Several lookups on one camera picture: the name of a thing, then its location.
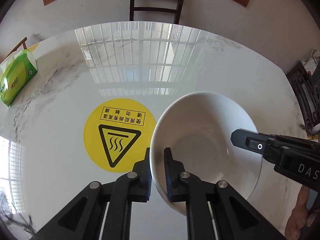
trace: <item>black warning triangle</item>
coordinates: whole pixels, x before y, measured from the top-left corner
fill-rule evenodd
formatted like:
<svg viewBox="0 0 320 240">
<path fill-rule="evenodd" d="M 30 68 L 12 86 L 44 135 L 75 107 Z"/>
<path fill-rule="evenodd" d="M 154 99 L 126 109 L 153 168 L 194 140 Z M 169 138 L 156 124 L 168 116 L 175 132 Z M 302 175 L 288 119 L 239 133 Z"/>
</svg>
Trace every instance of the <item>black warning triangle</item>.
<svg viewBox="0 0 320 240">
<path fill-rule="evenodd" d="M 108 145 L 107 145 L 107 142 L 106 142 L 106 138 L 105 138 L 103 129 L 114 130 L 115 133 L 109 133 L 109 134 L 112 134 L 114 136 L 125 136 L 123 134 L 116 133 L 117 131 L 118 132 L 123 132 L 123 133 L 135 134 L 134 137 L 131 139 L 131 141 L 127 144 L 127 146 L 124 147 L 124 149 L 119 152 L 119 155 L 115 159 L 115 161 L 112 161 L 112 158 L 111 158 L 111 155 L 110 155 L 110 152 L 109 152 L 109 149 L 108 149 Z M 101 140 L 102 140 L 103 148 L 104 148 L 104 151 L 106 153 L 106 156 L 107 156 L 107 159 L 108 159 L 108 162 L 109 162 L 109 165 L 110 165 L 111 168 L 114 168 L 119 163 L 119 161 L 123 158 L 123 156 L 127 153 L 127 151 L 131 148 L 131 146 L 135 143 L 135 141 L 141 135 L 141 131 L 139 131 L 139 130 L 116 127 L 116 126 L 105 125 L 105 124 L 100 124 L 99 125 L 99 132 L 100 132 L 100 137 L 101 137 Z"/>
</svg>

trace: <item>metal screw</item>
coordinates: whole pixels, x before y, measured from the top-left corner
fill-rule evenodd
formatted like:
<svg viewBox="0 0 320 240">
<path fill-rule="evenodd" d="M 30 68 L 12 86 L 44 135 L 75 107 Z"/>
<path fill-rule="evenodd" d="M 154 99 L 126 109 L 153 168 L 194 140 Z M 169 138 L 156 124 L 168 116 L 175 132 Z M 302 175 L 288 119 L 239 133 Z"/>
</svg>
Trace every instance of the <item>metal screw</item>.
<svg viewBox="0 0 320 240">
<path fill-rule="evenodd" d="M 190 173 L 184 171 L 184 172 L 181 172 L 181 173 L 180 173 L 180 176 L 181 176 L 181 178 L 186 179 L 186 178 L 189 178 L 189 177 L 190 177 Z"/>
<path fill-rule="evenodd" d="M 93 181 L 90 183 L 89 187 L 92 189 L 98 188 L 100 186 L 100 183 L 97 181 Z"/>
<path fill-rule="evenodd" d="M 224 180 L 220 180 L 219 182 L 218 182 L 218 186 L 220 187 L 220 188 L 226 188 L 226 187 L 228 187 L 228 182 L 226 182 L 226 181 L 224 181 Z"/>
<path fill-rule="evenodd" d="M 127 174 L 127 176 L 128 176 L 128 178 L 133 179 L 133 178 L 137 177 L 138 174 L 135 173 L 134 171 L 131 171 L 131 172 L 129 172 L 129 173 Z"/>
</svg>

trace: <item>bowl rim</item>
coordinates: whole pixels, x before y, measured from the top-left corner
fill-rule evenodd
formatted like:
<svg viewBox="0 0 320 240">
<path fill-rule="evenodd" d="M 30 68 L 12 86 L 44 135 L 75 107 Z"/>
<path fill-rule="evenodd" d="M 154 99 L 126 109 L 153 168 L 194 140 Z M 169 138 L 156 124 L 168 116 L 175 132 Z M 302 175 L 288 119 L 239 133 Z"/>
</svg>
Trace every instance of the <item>bowl rim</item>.
<svg viewBox="0 0 320 240">
<path fill-rule="evenodd" d="M 236 103 L 240 108 L 243 109 L 242 106 L 240 106 L 237 102 L 235 102 L 234 100 L 232 100 L 231 98 L 228 98 L 227 96 L 225 95 L 222 95 L 222 94 L 219 94 L 219 93 L 215 93 L 215 92 L 209 92 L 209 91 L 197 91 L 197 92 L 192 92 L 192 93 L 189 93 L 189 94 L 186 94 L 178 99 L 176 99 L 175 101 L 173 101 L 167 108 L 166 110 L 161 114 L 158 122 L 156 123 L 156 127 L 154 128 L 153 130 L 153 133 L 152 133 L 152 137 L 151 137 L 151 143 L 150 143 L 150 170 L 151 170 L 151 176 L 152 176 L 152 181 L 154 182 L 154 184 L 156 185 L 156 189 L 157 191 L 159 192 L 159 194 L 161 195 L 161 197 L 163 198 L 163 200 L 171 207 L 173 208 L 176 212 L 186 216 L 186 210 L 181 210 L 180 206 L 176 205 L 175 203 L 171 203 L 168 199 L 168 195 L 166 194 L 166 192 L 162 189 L 160 183 L 159 183 L 159 179 L 158 179 L 158 176 L 156 174 L 156 164 L 155 164 L 155 152 L 154 152 L 154 146 L 155 146 L 155 133 L 156 131 L 159 129 L 159 126 L 162 122 L 162 120 L 165 118 L 165 116 L 167 115 L 167 113 L 174 107 L 175 104 L 177 104 L 179 101 L 182 101 L 184 98 L 186 97 L 190 97 L 190 96 L 193 96 L 193 95 L 216 95 L 216 96 L 222 96 L 222 97 L 225 97 L 227 98 L 228 100 L 231 100 L 233 101 L 234 103 Z M 251 117 L 249 116 L 250 120 L 252 121 L 253 123 L 253 126 L 254 126 L 254 130 L 252 132 L 256 132 L 258 133 L 257 131 L 257 128 L 253 122 L 253 120 L 251 119 Z M 248 200 L 248 198 L 252 195 L 252 193 L 254 192 L 257 184 L 258 184 L 258 181 L 260 179 L 260 175 L 261 175 L 261 170 L 262 170 L 262 155 L 260 155 L 260 171 L 259 171 L 259 174 L 257 176 L 257 179 L 255 181 L 255 184 L 254 184 L 254 187 L 252 188 L 250 194 L 248 195 L 248 197 L 246 198 L 246 200 Z"/>
</svg>

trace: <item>green tissue pack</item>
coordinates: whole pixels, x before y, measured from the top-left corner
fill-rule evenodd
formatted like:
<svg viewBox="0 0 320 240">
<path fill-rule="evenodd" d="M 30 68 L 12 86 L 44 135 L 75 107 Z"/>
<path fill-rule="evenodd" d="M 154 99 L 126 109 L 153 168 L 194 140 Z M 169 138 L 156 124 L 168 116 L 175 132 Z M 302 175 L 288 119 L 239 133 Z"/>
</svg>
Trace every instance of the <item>green tissue pack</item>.
<svg viewBox="0 0 320 240">
<path fill-rule="evenodd" d="M 1 100 L 9 106 L 36 72 L 36 59 L 27 49 L 2 62 L 0 64 Z"/>
</svg>

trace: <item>marble tabletop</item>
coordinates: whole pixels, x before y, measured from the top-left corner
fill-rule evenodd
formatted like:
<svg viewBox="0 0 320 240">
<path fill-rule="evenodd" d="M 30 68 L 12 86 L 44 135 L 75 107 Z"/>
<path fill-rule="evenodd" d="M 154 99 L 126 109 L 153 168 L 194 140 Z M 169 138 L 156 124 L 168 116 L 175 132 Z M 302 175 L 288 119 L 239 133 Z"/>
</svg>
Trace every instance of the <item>marble tabletop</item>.
<svg viewBox="0 0 320 240">
<path fill-rule="evenodd" d="M 38 73 L 10 107 L 0 104 L 0 144 L 9 160 L 0 187 L 38 230 L 91 181 L 121 175 L 97 166 L 83 142 L 88 116 L 110 99 L 134 99 L 157 121 L 182 95 L 212 91 L 244 108 L 259 132 L 306 138 L 283 71 L 213 33 L 155 22 L 105 23 L 44 40 L 33 55 Z M 299 189 L 263 160 L 249 202 L 283 232 Z M 132 204 L 130 239 L 187 239 L 186 218 L 152 186 L 147 204 Z"/>
</svg>

